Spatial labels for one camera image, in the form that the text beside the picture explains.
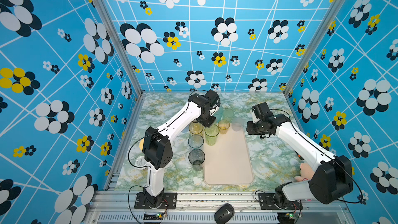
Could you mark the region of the green translucent cup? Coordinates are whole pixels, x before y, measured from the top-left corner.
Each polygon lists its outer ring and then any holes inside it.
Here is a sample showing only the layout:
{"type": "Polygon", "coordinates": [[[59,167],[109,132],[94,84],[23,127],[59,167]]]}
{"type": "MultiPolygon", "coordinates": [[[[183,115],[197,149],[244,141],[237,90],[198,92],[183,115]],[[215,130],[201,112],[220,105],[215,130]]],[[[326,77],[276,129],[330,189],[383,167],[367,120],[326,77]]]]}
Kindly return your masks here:
{"type": "Polygon", "coordinates": [[[215,145],[220,133],[219,127],[216,124],[212,124],[210,127],[206,127],[204,131],[206,144],[209,146],[215,145]]]}

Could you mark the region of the small amber cup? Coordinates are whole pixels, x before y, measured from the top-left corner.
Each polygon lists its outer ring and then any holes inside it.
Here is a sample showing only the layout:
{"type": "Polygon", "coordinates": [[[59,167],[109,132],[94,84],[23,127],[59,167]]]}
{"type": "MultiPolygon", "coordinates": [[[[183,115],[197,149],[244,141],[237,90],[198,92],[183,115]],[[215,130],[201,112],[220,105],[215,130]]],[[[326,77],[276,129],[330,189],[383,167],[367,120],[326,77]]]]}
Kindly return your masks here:
{"type": "Polygon", "coordinates": [[[230,122],[228,120],[222,119],[218,122],[218,128],[220,134],[226,134],[230,128],[230,122]]]}

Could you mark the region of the clear colourless cup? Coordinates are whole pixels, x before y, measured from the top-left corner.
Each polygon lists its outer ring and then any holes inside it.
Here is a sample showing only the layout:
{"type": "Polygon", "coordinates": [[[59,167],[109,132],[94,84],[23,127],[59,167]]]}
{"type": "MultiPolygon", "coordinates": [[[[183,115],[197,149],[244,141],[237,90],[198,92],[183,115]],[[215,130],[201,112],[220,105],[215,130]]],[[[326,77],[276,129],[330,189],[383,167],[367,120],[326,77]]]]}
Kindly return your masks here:
{"type": "Polygon", "coordinates": [[[231,127],[233,131],[240,131],[244,128],[244,120],[242,118],[234,118],[231,121],[231,127]]]}

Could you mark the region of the dark smoky cup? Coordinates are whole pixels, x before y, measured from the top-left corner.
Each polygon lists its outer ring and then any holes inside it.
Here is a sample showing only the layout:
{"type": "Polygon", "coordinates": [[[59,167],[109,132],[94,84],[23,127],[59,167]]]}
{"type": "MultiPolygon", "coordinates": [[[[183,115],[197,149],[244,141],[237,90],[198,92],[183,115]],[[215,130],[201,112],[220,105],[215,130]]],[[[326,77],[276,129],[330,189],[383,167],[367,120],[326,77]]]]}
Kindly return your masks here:
{"type": "Polygon", "coordinates": [[[200,171],[203,168],[205,161],[205,153],[201,149],[193,149],[188,155],[189,162],[195,171],[200,171]]]}

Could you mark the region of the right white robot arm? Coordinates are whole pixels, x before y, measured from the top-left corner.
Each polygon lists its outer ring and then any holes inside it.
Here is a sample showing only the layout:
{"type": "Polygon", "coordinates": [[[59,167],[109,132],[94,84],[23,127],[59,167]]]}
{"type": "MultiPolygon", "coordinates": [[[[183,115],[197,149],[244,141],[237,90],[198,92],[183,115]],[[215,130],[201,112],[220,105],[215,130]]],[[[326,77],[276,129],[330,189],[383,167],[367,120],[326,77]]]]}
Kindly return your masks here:
{"type": "Polygon", "coordinates": [[[351,162],[345,156],[335,156],[301,132],[284,114],[257,117],[252,113],[252,121],[247,122],[247,133],[275,135],[290,145],[315,172],[311,179],[285,183],[275,189],[275,204],[286,208],[298,200],[318,200],[329,204],[353,191],[351,162]]]}

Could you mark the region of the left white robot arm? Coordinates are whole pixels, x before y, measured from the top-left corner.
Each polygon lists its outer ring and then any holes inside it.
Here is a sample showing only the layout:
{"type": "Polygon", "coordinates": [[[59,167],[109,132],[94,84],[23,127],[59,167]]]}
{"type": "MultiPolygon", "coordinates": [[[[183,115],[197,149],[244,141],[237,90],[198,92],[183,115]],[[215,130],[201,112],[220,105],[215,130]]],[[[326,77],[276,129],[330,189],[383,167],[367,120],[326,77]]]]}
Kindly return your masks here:
{"type": "Polygon", "coordinates": [[[194,93],[170,120],[146,130],[142,152],[149,168],[143,194],[150,206],[158,207],[163,201],[164,171],[173,157],[172,141],[194,120],[209,128],[216,120],[214,114],[219,106],[218,93],[211,90],[204,95],[194,93]]]}

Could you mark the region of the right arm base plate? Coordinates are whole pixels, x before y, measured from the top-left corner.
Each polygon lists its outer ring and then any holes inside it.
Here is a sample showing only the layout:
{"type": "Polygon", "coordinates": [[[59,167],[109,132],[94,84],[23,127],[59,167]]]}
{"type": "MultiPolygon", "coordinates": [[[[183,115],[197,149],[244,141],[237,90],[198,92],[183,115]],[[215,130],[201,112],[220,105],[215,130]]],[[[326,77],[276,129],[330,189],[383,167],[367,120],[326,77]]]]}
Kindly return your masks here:
{"type": "Polygon", "coordinates": [[[276,211],[299,211],[303,209],[303,205],[299,201],[289,202],[283,206],[277,206],[273,193],[257,192],[255,195],[256,201],[260,204],[261,210],[276,210],[276,211]]]}

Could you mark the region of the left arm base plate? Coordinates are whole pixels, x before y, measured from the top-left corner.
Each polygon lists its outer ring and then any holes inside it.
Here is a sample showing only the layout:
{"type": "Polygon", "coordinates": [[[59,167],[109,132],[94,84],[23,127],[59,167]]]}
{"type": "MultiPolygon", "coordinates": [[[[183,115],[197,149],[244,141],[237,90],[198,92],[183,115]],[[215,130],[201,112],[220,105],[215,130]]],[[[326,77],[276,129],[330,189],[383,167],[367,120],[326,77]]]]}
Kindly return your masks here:
{"type": "Polygon", "coordinates": [[[134,202],[135,209],[176,209],[177,193],[166,192],[157,197],[139,192],[134,202]]]}

